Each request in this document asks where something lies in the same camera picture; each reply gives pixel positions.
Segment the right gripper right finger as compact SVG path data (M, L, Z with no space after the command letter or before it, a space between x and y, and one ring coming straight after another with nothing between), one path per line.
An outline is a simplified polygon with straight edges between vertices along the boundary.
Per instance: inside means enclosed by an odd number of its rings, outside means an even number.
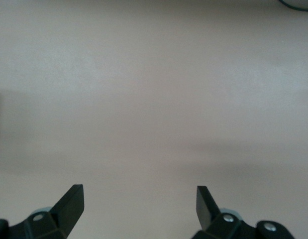
M194 239L293 239L282 224L259 221L255 227L233 210L219 209L206 186L197 187L196 213L201 225Z

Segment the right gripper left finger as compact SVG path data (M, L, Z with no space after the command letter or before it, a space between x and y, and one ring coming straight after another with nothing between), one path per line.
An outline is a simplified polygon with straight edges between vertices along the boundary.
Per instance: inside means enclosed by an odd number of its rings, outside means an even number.
M73 185L51 208L38 209L10 226L0 219L0 239L66 239L84 211L84 187Z

